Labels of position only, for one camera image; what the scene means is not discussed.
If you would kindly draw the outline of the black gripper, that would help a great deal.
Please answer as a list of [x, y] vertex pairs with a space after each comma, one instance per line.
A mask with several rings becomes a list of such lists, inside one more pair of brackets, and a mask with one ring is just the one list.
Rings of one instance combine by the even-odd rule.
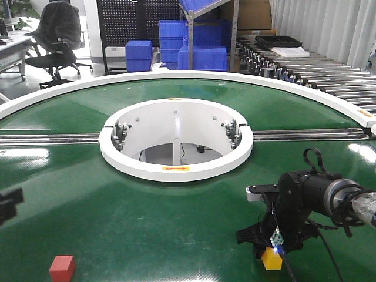
[[236, 231], [238, 244], [248, 242], [254, 246], [255, 258], [260, 258], [266, 247], [272, 247], [271, 237], [279, 229], [286, 253], [303, 248], [303, 241], [317, 237], [317, 232], [306, 220], [312, 208], [303, 201], [302, 185], [310, 171], [298, 170], [284, 173], [278, 184], [258, 184], [246, 187], [247, 200], [263, 201], [266, 213], [263, 219], [245, 229]]

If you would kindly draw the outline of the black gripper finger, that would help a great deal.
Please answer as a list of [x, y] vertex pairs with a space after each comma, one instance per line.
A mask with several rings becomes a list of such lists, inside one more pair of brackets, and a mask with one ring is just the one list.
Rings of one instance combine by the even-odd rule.
[[9, 192], [1, 193], [1, 225], [17, 215], [16, 205], [23, 201], [24, 193], [22, 188], [16, 188]]

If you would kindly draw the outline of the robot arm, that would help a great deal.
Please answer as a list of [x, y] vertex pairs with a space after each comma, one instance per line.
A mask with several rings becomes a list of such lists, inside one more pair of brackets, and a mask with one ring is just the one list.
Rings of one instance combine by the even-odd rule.
[[375, 227], [375, 192], [340, 174], [288, 172], [277, 184], [247, 187], [246, 194], [248, 201], [263, 201], [267, 206], [260, 222], [236, 232], [238, 244], [253, 244], [256, 258], [268, 247], [289, 253], [318, 237], [319, 226], [308, 221], [312, 212], [330, 218], [348, 237], [352, 226]]

